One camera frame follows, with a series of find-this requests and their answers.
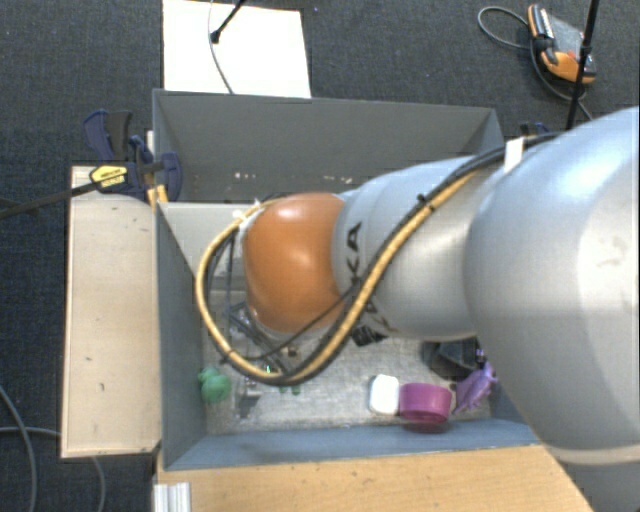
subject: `white cube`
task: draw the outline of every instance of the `white cube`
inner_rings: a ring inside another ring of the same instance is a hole
[[[377,375],[371,382],[369,409],[376,414],[395,416],[398,413],[400,382],[389,375]]]

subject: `yellow braided cable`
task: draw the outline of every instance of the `yellow braided cable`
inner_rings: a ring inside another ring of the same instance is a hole
[[[243,212],[243,214],[238,219],[234,220],[231,224],[229,224],[229,226],[227,226],[227,228],[222,233],[220,233],[217,237],[215,237],[211,241],[211,243],[205,250],[204,254],[202,255],[202,258],[200,259],[200,264],[198,265],[198,271],[196,272],[196,283],[195,283],[196,304],[198,305],[198,309],[200,310],[200,315],[202,316],[202,319],[204,320],[204,323],[207,326],[207,330],[209,331],[209,334],[211,334],[211,336],[213,337],[213,340],[216,342],[216,344],[218,345],[222,353],[225,355],[225,357],[232,360],[234,363],[236,363],[246,372],[252,375],[259,375],[260,377],[266,377],[266,378],[268,378],[269,376],[273,378],[274,376],[278,376],[279,374],[277,372],[267,373],[265,370],[262,370],[261,368],[252,365],[240,354],[238,354],[233,349],[233,347],[231,347],[231,345],[229,345],[229,342],[226,340],[224,335],[220,332],[220,330],[218,329],[218,326],[216,325],[216,323],[213,321],[213,318],[211,317],[211,313],[209,312],[209,308],[207,306],[207,300],[204,296],[204,288],[205,288],[204,283],[205,283],[205,277],[207,274],[207,267],[209,266],[209,262],[211,261],[213,254],[218,249],[220,244],[222,244],[224,240],[229,235],[231,235],[231,233],[233,233],[236,229],[238,229],[240,224],[242,224],[246,218],[253,215],[258,210],[268,207],[269,205],[273,204],[276,201],[277,200],[274,199],[272,201],[267,201],[265,203],[256,204],[252,206],[251,208]]]
[[[196,274],[196,302],[198,305],[198,309],[200,310],[200,314],[209,330],[209,333],[213,337],[214,341],[217,343],[221,352],[225,355],[226,358],[233,361],[238,367],[240,367],[243,371],[245,371],[249,375],[253,375],[255,377],[260,378],[264,381],[276,381],[278,380],[278,384],[285,384],[287,381],[293,382],[299,378],[304,378],[308,375],[311,375],[313,372],[317,371],[321,366],[326,363],[335,353],[335,351],[340,347],[342,341],[349,335],[353,326],[357,322],[360,314],[363,309],[367,305],[367,302],[373,295],[376,285],[382,278],[385,270],[391,263],[394,255],[400,250],[400,248],[404,245],[404,243],[409,239],[409,237],[422,225],[422,223],[442,204],[444,204],[451,196],[453,196],[476,172],[471,172],[462,178],[458,179],[454,183],[452,183],[449,187],[444,189],[440,194],[438,194],[432,201],[425,204],[408,222],[405,224],[398,233],[389,241],[387,246],[382,251],[380,257],[374,264],[371,272],[365,279],[360,292],[356,296],[353,304],[349,308],[347,315],[344,320],[340,323],[340,326],[333,334],[331,339],[327,342],[324,348],[315,356],[315,358],[310,361],[304,368],[302,368],[298,373],[289,376],[284,382],[282,380],[282,375],[279,372],[267,372],[262,368],[255,366],[244,359],[240,354],[238,354],[235,349],[231,347],[229,342],[225,339],[222,333],[217,328],[211,314],[209,313],[209,309],[207,307],[207,303],[204,297],[204,281],[206,275],[206,269],[209,266],[209,261],[211,257],[215,253],[216,249],[220,246],[222,242],[233,232],[238,226],[242,223],[242,219],[237,219],[233,223],[231,223],[222,233],[220,233],[207,247],[205,253],[200,260],[200,265],[198,267],[198,272]],[[243,217],[249,217],[254,214],[261,208],[266,208],[270,204],[274,203],[277,200],[268,201],[261,205],[256,205],[249,210],[247,210]]]

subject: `purple object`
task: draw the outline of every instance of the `purple object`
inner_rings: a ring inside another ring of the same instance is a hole
[[[400,388],[398,414],[416,423],[444,423],[449,418],[452,394],[447,388],[412,382]]]
[[[480,405],[480,400],[491,394],[491,386],[498,382],[493,376],[493,367],[486,363],[482,370],[475,370],[466,379],[458,383],[456,388],[456,408],[453,414],[473,410]]]

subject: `green toy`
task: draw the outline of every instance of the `green toy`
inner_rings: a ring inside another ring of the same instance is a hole
[[[221,402],[231,394],[231,380],[217,368],[208,366],[198,374],[198,380],[202,399],[208,404]]]

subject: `wooden board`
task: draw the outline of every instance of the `wooden board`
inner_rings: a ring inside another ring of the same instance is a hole
[[[74,167],[72,186],[90,169]],[[62,457],[150,452],[160,440],[153,220],[131,197],[71,201]]]
[[[191,483],[193,512],[590,512],[541,446],[164,472]]]

